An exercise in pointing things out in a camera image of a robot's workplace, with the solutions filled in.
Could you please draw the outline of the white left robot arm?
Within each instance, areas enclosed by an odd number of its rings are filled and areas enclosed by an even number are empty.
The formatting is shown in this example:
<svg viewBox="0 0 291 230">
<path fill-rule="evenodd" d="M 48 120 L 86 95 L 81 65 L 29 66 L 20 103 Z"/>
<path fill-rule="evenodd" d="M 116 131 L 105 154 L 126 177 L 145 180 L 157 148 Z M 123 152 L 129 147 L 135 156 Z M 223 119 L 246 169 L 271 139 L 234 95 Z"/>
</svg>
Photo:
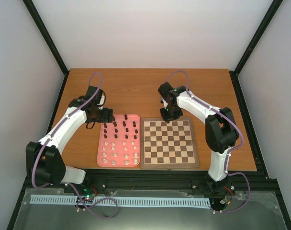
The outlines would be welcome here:
<svg viewBox="0 0 291 230">
<path fill-rule="evenodd" d="M 88 192 L 92 181 L 82 169 L 66 166 L 62 152 L 75 132 L 83 124 L 92 129 L 96 123 L 112 122 L 112 109 L 104 107 L 105 92 L 89 86 L 85 95 L 73 99 L 59 122 L 38 142 L 26 146 L 26 170 L 34 188 L 37 183 L 75 184 L 82 193 Z"/>
</svg>

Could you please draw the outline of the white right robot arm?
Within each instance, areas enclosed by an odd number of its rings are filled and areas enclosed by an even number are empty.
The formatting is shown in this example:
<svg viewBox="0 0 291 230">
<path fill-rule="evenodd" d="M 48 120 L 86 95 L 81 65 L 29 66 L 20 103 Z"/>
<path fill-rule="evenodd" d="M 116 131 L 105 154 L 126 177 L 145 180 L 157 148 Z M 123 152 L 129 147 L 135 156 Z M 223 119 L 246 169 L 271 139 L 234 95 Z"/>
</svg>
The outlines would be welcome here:
<svg viewBox="0 0 291 230">
<path fill-rule="evenodd" d="M 215 182 L 223 180 L 228 174 L 231 152 L 237 149 L 236 141 L 244 142 L 231 109 L 212 106 L 185 86 L 173 88 L 168 82 L 161 84 L 158 92 L 164 105 L 160 114 L 165 122 L 179 119 L 184 109 L 204 123 L 205 140 L 212 153 L 208 175 Z"/>
</svg>

